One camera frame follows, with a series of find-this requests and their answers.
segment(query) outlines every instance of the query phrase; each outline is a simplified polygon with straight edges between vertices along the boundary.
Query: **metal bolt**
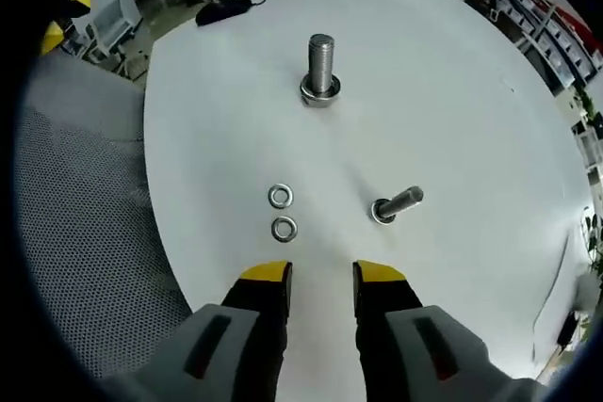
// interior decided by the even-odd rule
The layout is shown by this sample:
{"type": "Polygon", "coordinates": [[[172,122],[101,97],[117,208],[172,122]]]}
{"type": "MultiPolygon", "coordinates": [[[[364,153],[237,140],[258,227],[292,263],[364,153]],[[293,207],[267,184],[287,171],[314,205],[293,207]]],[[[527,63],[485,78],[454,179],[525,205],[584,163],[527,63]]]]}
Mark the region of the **metal bolt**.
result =
{"type": "Polygon", "coordinates": [[[370,206],[373,219],[382,225],[388,225],[396,218],[396,214],[413,207],[423,201],[423,190],[412,186],[396,195],[393,199],[378,199],[370,206]]]}
{"type": "Polygon", "coordinates": [[[312,107],[333,103],[341,90],[339,79],[333,75],[335,41],[329,35],[312,35],[308,42],[308,74],[301,80],[303,100],[312,107]]]}

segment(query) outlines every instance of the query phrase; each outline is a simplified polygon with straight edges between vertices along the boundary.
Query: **round table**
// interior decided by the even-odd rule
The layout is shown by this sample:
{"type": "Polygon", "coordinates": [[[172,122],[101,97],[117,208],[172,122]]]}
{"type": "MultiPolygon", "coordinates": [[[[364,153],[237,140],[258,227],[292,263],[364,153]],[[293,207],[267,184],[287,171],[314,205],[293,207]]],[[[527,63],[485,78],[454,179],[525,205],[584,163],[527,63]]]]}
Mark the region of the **round table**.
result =
{"type": "Polygon", "coordinates": [[[403,272],[503,371],[538,371],[533,323],[592,201],[545,83],[478,13],[459,0],[267,0],[172,30],[147,84],[151,198],[190,307],[220,303],[250,266],[293,262],[280,400],[366,400],[357,259],[403,272]],[[315,33],[334,37],[342,84],[325,109],[299,92],[315,33]],[[277,183],[294,192],[283,211],[268,200],[277,183]],[[420,205],[371,221],[373,201],[411,185],[420,205]],[[279,215],[298,224],[290,243],[270,233],[279,215]]]}

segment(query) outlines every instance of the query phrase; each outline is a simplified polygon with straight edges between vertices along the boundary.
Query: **white table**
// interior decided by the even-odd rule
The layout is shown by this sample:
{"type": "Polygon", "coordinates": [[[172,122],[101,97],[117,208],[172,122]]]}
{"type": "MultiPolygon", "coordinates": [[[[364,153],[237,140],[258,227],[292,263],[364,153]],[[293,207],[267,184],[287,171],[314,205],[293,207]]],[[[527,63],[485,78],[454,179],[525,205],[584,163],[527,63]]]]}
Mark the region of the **white table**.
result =
{"type": "Polygon", "coordinates": [[[394,265],[423,303],[477,333],[494,364],[533,375],[534,320],[592,203],[555,108],[530,63],[459,0],[267,0],[219,24],[182,24],[155,43],[144,117],[175,277],[197,310],[247,267],[294,263],[279,400],[365,400],[359,258],[394,265]],[[335,38],[342,91],[327,109],[299,95],[314,33],[335,38]],[[295,193],[288,244],[270,234],[284,213],[268,202],[276,183],[295,193]],[[368,219],[372,201],[410,185],[425,191],[421,205],[386,227],[368,219]]]}

